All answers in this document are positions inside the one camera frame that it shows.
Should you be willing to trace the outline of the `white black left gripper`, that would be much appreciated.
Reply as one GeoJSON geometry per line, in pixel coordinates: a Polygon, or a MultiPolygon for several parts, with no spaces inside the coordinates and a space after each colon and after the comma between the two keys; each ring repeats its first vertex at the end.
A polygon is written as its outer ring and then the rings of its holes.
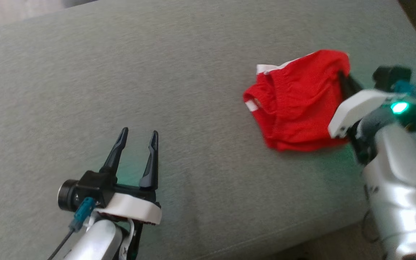
{"type": "MultiPolygon", "coordinates": [[[[126,146],[129,129],[121,130],[109,155],[100,168],[100,173],[116,176],[123,149],[126,146]]],[[[159,134],[152,132],[149,145],[149,157],[139,186],[114,184],[114,195],[105,208],[96,208],[95,212],[119,218],[137,220],[146,224],[159,225],[162,219],[160,203],[156,201],[159,179],[159,134]]]]}

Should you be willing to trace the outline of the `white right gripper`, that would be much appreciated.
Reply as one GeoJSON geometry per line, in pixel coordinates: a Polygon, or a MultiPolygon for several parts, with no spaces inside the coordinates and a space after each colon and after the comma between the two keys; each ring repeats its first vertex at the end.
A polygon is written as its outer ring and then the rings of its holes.
{"type": "Polygon", "coordinates": [[[397,95],[380,90],[363,90],[363,86],[354,77],[338,71],[338,80],[343,102],[337,107],[329,125],[332,139],[344,138],[346,132],[356,122],[370,112],[397,99],[397,95]]]}

